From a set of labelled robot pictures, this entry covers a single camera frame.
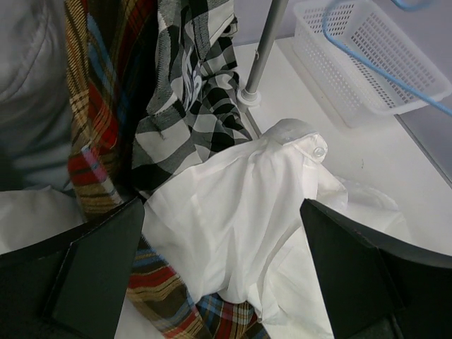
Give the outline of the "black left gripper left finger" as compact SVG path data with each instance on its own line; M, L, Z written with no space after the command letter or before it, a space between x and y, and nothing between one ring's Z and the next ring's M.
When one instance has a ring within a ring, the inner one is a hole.
M143 219L135 198L1 255L1 337L113 338Z

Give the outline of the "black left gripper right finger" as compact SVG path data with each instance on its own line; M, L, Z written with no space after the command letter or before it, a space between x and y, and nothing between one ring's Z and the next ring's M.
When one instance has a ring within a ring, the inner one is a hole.
M450 338L451 257L306 199L300 215L335 338Z

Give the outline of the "white linen shirt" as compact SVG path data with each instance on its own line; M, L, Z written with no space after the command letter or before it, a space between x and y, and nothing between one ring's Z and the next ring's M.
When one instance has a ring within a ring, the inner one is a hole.
M327 144L304 122L283 119L259 139L228 148L163 184L145 202L146 250L138 279L182 280L183 304L166 316L126 299L117 338L198 338L186 323L202 317L212 338L238 338L257 318L258 338L331 338L333 333L299 209L318 199L375 230L409 240L393 199L339 179L322 164Z

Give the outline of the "blue plastic hanger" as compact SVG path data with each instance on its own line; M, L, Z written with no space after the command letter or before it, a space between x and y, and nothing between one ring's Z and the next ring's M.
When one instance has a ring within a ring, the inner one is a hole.
M357 60L397 87L398 93L402 93L410 99L415 97L444 114L451 116L451 109L419 89L416 81L426 68L420 61L420 58L416 57L409 50L403 51L403 48L407 44L398 39L398 37L394 37L390 42L379 42L379 38L372 37L363 43L364 46L368 46L368 49L358 50L349 48L342 41L332 36L329 28L330 23L333 21L332 15L342 5L342 1L332 1L326 7L322 19L322 33L325 38L349 57Z

